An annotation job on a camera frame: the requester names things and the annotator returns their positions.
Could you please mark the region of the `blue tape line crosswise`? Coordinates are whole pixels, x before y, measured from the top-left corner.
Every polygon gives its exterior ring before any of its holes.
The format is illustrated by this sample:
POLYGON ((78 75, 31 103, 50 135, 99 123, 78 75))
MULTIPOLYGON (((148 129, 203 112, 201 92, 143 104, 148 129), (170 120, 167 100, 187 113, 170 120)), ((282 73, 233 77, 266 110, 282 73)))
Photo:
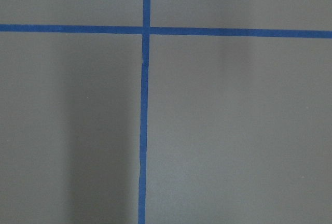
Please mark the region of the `blue tape line crosswise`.
POLYGON ((272 29, 223 29, 199 27, 142 27, 142 26, 95 26, 95 25, 40 25, 1 24, 2 32, 41 33, 93 33, 93 34, 152 34, 192 36, 240 36, 240 37, 287 37, 331 39, 331 31, 272 30, 272 29))

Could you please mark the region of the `blue tape line lengthwise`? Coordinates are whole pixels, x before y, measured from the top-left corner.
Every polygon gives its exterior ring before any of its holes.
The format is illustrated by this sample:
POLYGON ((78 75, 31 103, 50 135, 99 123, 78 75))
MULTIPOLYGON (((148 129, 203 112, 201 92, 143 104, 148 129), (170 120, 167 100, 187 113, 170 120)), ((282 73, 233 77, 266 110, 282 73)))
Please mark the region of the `blue tape line lengthwise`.
POLYGON ((146 173, 147 173, 147 125, 148 125, 148 76, 150 49, 151 0, 143 0, 142 16, 142 66, 141 66, 141 112, 140 112, 140 175, 138 223, 146 221, 146 173))

